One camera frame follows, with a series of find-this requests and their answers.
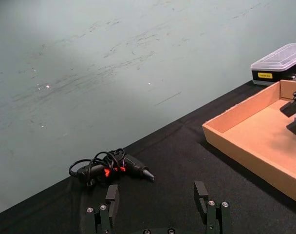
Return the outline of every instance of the yellow label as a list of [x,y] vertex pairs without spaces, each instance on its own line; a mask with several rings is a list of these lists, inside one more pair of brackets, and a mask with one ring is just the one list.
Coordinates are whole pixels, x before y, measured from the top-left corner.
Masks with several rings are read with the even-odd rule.
[[273,74],[271,74],[271,73],[259,72],[258,75],[259,75],[259,78],[265,78],[265,79],[272,79],[273,78]]

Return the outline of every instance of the open cardboard tray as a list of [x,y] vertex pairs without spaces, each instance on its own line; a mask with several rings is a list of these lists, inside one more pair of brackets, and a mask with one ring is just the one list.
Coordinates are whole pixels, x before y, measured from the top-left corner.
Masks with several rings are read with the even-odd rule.
[[296,201],[296,136],[279,109],[295,81],[282,80],[203,124],[206,140]]

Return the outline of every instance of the black power cord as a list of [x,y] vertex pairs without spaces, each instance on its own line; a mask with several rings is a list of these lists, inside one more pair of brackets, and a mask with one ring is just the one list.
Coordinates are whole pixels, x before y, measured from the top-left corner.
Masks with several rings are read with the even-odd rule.
[[[100,159],[99,156],[102,155],[102,154],[105,154],[105,156],[104,156],[103,159]],[[72,170],[72,168],[75,165],[79,164],[79,163],[89,162],[89,164],[87,165],[88,166],[88,169],[87,169],[87,185],[92,186],[93,182],[92,182],[91,176],[90,176],[92,166],[103,165],[106,168],[109,168],[109,170],[110,170],[109,175],[112,175],[113,171],[115,169],[116,170],[120,169],[119,161],[123,160],[124,157],[125,157],[125,152],[124,152],[124,150],[122,148],[119,148],[119,149],[116,149],[116,150],[110,150],[110,151],[102,151],[102,152],[99,152],[98,154],[96,154],[93,159],[81,159],[79,161],[74,162],[69,167],[69,175],[72,176],[72,177],[78,177],[77,172],[74,172]],[[100,182],[106,182],[106,180],[110,179],[110,176],[106,177],[106,178],[101,178],[101,176],[98,176],[98,177],[96,177],[96,179],[98,181],[100,181]]]

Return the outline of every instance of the table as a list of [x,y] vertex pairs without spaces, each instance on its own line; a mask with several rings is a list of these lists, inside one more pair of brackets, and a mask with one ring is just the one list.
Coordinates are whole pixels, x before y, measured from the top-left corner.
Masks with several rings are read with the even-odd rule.
[[[203,181],[210,199],[230,203],[233,233],[296,234],[296,202],[209,145],[201,128],[261,89],[248,82],[126,147],[156,181],[127,176],[115,181],[120,193],[116,233],[146,227],[205,233],[193,200],[193,182]],[[69,177],[1,213],[0,234],[84,233],[80,214],[104,202],[106,192],[99,186],[87,190]]]

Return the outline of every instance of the light blue wall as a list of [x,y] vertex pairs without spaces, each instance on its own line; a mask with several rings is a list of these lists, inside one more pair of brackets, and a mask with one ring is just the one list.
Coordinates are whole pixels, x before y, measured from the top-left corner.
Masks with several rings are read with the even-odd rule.
[[245,83],[290,42],[296,0],[0,1],[0,212]]

